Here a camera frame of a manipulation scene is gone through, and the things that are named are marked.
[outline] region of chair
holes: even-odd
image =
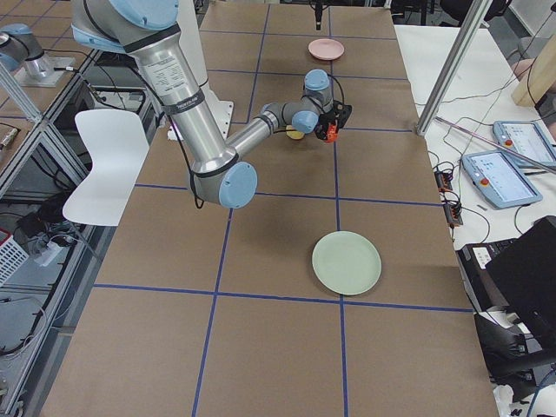
[[[440,0],[440,7],[450,15],[451,18],[458,21],[458,26],[461,26],[472,2],[473,0]],[[493,0],[493,3],[486,12],[485,22],[506,13],[511,2],[512,0]]]
[[[76,126],[93,168],[64,204],[63,216],[117,226],[149,151],[141,119],[130,111],[94,109],[78,113]]]

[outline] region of power strip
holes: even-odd
[[[43,252],[34,259],[40,267],[48,267],[54,258],[62,251],[62,247],[54,242],[48,242]]]

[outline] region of white table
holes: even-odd
[[[415,105],[420,114],[433,89],[448,52],[458,34],[457,28],[401,26],[395,27],[401,54],[406,65],[407,76],[411,82]],[[502,91],[486,97],[475,97],[443,103],[438,116],[450,122],[458,122],[466,116],[483,123],[492,124],[498,120],[536,120],[539,114],[534,108],[519,107],[513,103],[511,94],[517,86],[513,72],[500,52],[492,36],[486,29],[478,30],[473,43],[463,59],[443,102],[456,97],[482,96],[508,85]],[[479,125],[468,119],[458,122],[469,130],[475,131],[493,140],[492,128]],[[428,149],[440,157],[440,160],[458,165],[460,155],[443,142],[448,127],[433,122],[425,138]],[[469,136],[452,129],[446,141],[465,154],[491,150],[486,143],[474,139],[469,146]],[[543,195],[543,200],[520,209],[517,226],[521,232],[527,231],[535,220],[544,215],[556,214],[556,176],[551,174],[529,176],[533,185]],[[514,226],[517,208],[494,209],[475,189],[467,174],[456,169],[452,181],[454,191],[460,196],[463,207],[480,212],[490,223],[489,241],[517,237],[520,232]],[[482,241],[487,234],[487,223],[478,215],[466,210],[462,213],[464,226],[454,230],[454,248],[459,249],[467,243]],[[535,401],[532,415],[556,413],[556,386],[541,390]]]

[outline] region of power cord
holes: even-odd
[[[162,101],[161,97],[156,93],[155,89],[152,88],[152,86],[147,82],[147,80],[144,79],[144,77],[139,73],[139,71],[137,71],[135,68],[129,66],[128,64],[124,63],[124,65],[131,71],[133,72],[133,74],[136,75],[137,78],[139,78],[139,80],[141,80],[141,82],[145,85],[145,87],[147,87],[147,89],[149,89],[149,91],[152,93],[152,95],[155,97],[155,99],[160,103],[160,105],[162,107],[164,107],[164,102]],[[195,206],[198,209],[202,209],[205,201],[199,197],[199,195],[197,194],[197,190],[196,190],[196,186],[195,186],[195,173],[193,172],[193,169],[191,168],[191,164],[189,163],[189,158],[188,158],[188,154],[183,146],[183,139],[181,138],[180,132],[177,129],[174,120],[172,119],[172,117],[170,115],[166,115],[170,121],[170,125],[172,126],[172,129],[175,132],[175,135],[177,137],[177,142],[180,146],[180,150],[182,151],[183,154],[183,159],[185,160],[185,164],[187,166],[188,169],[188,173],[189,173],[189,186],[191,187],[191,192],[193,193],[193,197],[195,198]]]
[[[114,78],[112,78],[112,76],[109,74],[109,72],[108,72],[107,70],[105,70],[105,69],[102,67],[102,65],[99,65],[98,62],[97,62],[95,59],[93,59],[92,57],[90,57],[89,54],[83,52],[82,50],[55,50],[55,49],[46,49],[46,48],[45,48],[44,50],[51,51],[51,52],[62,52],[62,53],[70,53],[70,54],[81,54],[81,55],[83,55],[83,56],[85,56],[85,57],[87,57],[87,58],[90,58],[91,61],[93,61],[93,62],[95,63],[95,66],[96,66],[100,71],[102,71],[102,72],[106,75],[106,77],[110,80],[110,82],[112,83],[112,86],[114,87],[114,89],[118,90],[118,88],[116,87],[116,82],[114,81]],[[123,109],[124,109],[124,110],[127,110],[126,107],[125,107],[125,102],[124,102],[122,96],[121,96],[119,93],[117,93],[117,95],[118,95],[118,97],[120,98],[120,101],[122,102]]]

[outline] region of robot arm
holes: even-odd
[[[0,63],[8,71],[16,70],[23,63],[29,76],[39,80],[54,72],[49,56],[31,29],[22,23],[0,28]]]
[[[329,118],[335,109],[330,81],[324,71],[309,72],[298,103],[268,105],[225,141],[179,47],[177,8],[178,0],[73,0],[74,37],[91,48],[135,58],[193,156],[194,193],[236,209],[251,200],[257,184],[255,169],[241,158],[286,124],[305,133],[326,124],[321,115]]]

